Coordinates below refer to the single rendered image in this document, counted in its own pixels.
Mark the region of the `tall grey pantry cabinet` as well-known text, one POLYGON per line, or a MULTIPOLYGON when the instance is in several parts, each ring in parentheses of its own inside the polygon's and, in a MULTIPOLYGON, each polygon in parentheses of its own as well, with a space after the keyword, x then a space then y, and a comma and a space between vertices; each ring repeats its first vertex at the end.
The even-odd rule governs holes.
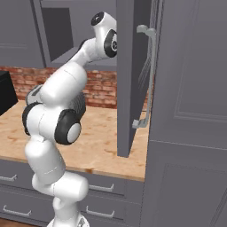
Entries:
POLYGON ((161 0, 140 227, 227 227, 227 0, 161 0))

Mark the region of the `black appliance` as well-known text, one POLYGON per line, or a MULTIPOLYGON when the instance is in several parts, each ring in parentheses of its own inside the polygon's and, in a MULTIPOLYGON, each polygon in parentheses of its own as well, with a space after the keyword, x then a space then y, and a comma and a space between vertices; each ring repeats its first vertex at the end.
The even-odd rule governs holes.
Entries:
POLYGON ((0 116, 18 103, 18 98, 8 71, 0 71, 0 116))

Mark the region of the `grey wall cabinet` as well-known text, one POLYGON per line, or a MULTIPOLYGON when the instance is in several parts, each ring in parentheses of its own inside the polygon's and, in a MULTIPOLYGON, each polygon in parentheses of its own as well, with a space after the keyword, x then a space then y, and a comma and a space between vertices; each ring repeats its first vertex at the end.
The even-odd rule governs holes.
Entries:
POLYGON ((0 0, 0 66, 60 67, 95 36, 91 18, 116 0, 0 0))

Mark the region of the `open grey cabinet door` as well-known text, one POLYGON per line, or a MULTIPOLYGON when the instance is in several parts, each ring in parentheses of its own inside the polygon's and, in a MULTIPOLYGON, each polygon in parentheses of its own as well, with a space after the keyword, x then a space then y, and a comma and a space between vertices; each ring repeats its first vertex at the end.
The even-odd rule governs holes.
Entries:
POLYGON ((148 51, 148 36, 138 25, 155 28, 160 0, 117 0, 117 154, 129 156, 149 87, 149 74, 139 89, 138 77, 148 51))

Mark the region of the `grey drawer front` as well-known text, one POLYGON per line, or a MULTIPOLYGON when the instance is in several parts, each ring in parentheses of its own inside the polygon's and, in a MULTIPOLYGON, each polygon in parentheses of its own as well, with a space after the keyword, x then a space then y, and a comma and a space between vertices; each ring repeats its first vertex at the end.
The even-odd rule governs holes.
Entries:
MULTIPOLYGON (((118 199, 88 195, 78 203, 82 215, 89 221, 90 227, 138 227, 141 205, 118 199), (86 213, 89 210, 105 214, 115 211, 113 218, 104 218, 86 213)), ((18 217, 19 220, 45 227, 54 217, 52 197, 39 192, 21 190, 6 185, 0 187, 0 213, 18 217), (4 205, 8 209, 27 213, 32 210, 30 217, 7 214, 3 211, 4 205)))
MULTIPOLYGON (((0 184, 6 184, 19 188, 32 190, 32 176, 34 172, 27 163, 11 161, 11 160, 0 160, 0 176, 12 177, 17 175, 17 180, 14 182, 8 182, 0 180, 0 184)), ((116 178, 111 176, 100 176, 89 173, 78 172, 78 175, 84 176, 88 179, 89 184, 99 185, 104 187, 110 187, 114 184, 112 192, 100 192, 91 190, 91 192, 97 192, 101 195, 110 194, 122 196, 127 201, 141 203, 143 193, 143 182, 116 178)))

